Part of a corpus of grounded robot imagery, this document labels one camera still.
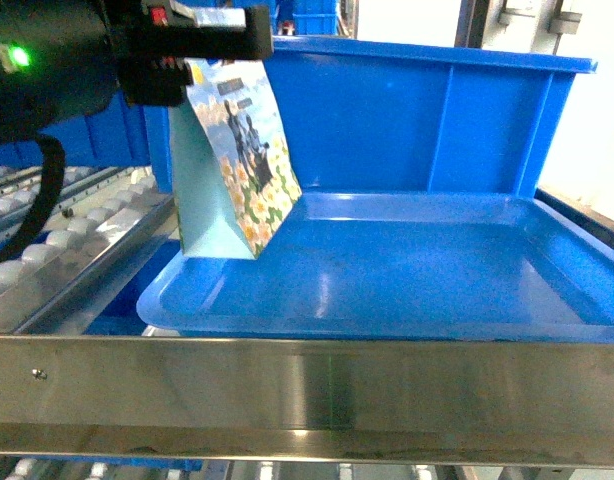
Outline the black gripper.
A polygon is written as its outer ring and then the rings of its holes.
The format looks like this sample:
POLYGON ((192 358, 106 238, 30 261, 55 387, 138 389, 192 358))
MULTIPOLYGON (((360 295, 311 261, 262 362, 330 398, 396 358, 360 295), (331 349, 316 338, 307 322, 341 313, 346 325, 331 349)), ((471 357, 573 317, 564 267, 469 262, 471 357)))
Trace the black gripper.
POLYGON ((177 107, 193 84, 189 59, 259 61, 273 53, 269 8, 247 6, 241 25, 200 24, 179 1, 108 1, 118 83, 130 105, 177 107))

